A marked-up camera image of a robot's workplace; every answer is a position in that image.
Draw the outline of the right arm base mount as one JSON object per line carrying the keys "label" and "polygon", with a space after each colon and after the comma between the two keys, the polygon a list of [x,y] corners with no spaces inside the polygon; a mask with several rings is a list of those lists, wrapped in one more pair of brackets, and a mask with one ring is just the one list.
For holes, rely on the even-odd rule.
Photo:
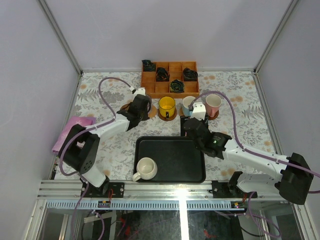
{"label": "right arm base mount", "polygon": [[208,190],[215,199],[243,199],[245,196],[249,197],[250,191],[243,191],[238,187],[240,177],[247,177],[247,173],[242,171],[235,171],[228,182],[212,180],[211,189]]}

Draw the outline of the white cup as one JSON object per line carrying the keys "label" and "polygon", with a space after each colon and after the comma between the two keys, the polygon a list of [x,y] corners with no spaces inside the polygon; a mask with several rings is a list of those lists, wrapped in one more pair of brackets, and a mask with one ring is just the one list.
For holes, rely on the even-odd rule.
{"label": "white cup", "polygon": [[153,179],[158,172],[158,166],[156,162],[149,158],[141,158],[136,165],[136,173],[133,174],[132,180],[137,182],[138,180],[151,180]]}

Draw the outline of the light blue cup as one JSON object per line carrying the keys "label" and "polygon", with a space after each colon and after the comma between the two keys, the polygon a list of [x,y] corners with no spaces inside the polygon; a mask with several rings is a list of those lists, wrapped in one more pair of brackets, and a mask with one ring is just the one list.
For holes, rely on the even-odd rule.
{"label": "light blue cup", "polygon": [[192,115],[192,111],[189,110],[189,106],[194,99],[195,99],[194,96],[186,96],[182,100],[182,112],[185,117],[190,117]]}

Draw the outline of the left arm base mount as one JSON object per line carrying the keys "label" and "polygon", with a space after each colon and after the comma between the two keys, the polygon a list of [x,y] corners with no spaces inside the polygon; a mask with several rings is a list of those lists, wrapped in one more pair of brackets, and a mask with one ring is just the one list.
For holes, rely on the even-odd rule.
{"label": "left arm base mount", "polygon": [[110,179],[106,177],[106,180],[100,187],[95,187],[91,183],[89,183],[84,197],[99,199],[120,199],[124,197],[124,192],[124,182],[110,182]]}

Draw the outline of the dark wooden coaster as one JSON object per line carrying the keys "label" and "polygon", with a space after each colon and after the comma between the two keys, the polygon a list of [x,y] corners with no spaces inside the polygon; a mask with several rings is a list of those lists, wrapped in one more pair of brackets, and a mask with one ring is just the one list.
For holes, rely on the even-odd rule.
{"label": "dark wooden coaster", "polygon": [[170,110],[164,110],[162,108],[159,108],[157,110],[157,115],[162,121],[172,121],[177,116],[177,108],[172,108]]}
{"label": "dark wooden coaster", "polygon": [[206,111],[209,120],[214,120],[219,116],[219,110],[216,109],[209,109]]}
{"label": "dark wooden coaster", "polygon": [[130,111],[131,103],[132,102],[129,102],[123,105],[117,113],[121,115],[131,114],[131,111]]}

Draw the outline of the purple cup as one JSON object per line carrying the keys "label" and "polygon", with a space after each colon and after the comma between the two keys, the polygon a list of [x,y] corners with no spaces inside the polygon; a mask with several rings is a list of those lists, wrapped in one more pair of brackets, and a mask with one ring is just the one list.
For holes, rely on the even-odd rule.
{"label": "purple cup", "polygon": [[149,113],[152,109],[152,98],[146,94],[145,95],[147,97],[148,103],[147,103],[147,112]]}

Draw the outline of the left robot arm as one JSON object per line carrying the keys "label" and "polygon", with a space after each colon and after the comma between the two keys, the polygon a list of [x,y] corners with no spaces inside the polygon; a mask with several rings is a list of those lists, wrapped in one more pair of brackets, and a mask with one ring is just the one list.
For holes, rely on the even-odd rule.
{"label": "left robot arm", "polygon": [[115,118],[89,126],[76,124],[71,127],[58,153],[60,163],[66,163],[84,181],[92,186],[98,197],[105,197],[110,190],[109,178],[98,169],[95,161],[101,140],[135,128],[149,119],[152,100],[148,95],[137,94],[127,107],[119,110]]}

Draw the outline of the yellow cup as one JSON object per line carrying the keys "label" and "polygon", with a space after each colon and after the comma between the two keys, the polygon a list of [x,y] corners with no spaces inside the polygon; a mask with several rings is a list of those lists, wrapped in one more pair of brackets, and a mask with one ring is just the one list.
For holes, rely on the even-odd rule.
{"label": "yellow cup", "polygon": [[158,109],[162,117],[169,119],[175,114],[176,101],[170,96],[164,96],[158,102]]}

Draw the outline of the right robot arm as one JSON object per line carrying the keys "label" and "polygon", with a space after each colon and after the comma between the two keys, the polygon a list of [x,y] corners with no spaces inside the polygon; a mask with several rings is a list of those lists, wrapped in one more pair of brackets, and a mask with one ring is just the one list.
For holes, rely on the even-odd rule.
{"label": "right robot arm", "polygon": [[205,155],[239,162],[261,172],[257,177],[235,172],[227,188],[231,196],[237,198],[251,192],[272,193],[293,204],[305,204],[315,173],[302,155],[295,152],[291,156],[270,154],[248,148],[237,138],[210,131],[196,118],[188,118],[182,129]]}

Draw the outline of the pink cup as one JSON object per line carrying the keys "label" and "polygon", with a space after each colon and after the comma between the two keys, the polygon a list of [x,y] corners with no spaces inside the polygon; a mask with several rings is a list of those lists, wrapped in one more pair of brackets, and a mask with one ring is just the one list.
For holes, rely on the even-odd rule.
{"label": "pink cup", "polygon": [[205,98],[205,109],[209,117],[214,117],[221,106],[222,100],[216,94],[209,94]]}

